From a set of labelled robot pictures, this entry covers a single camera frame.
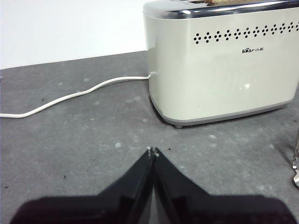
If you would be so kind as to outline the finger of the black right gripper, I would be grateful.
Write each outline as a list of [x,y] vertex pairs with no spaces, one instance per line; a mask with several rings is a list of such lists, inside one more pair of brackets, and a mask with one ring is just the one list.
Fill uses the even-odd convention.
[[158,220],[162,224],[294,224],[285,203],[262,195],[211,195],[151,148]]

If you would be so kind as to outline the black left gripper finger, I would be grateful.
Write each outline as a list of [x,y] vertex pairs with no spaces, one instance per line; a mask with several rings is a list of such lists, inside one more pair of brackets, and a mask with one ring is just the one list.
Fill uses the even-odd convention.
[[48,196],[24,203],[13,224],[143,224],[149,222],[153,150],[93,196]]

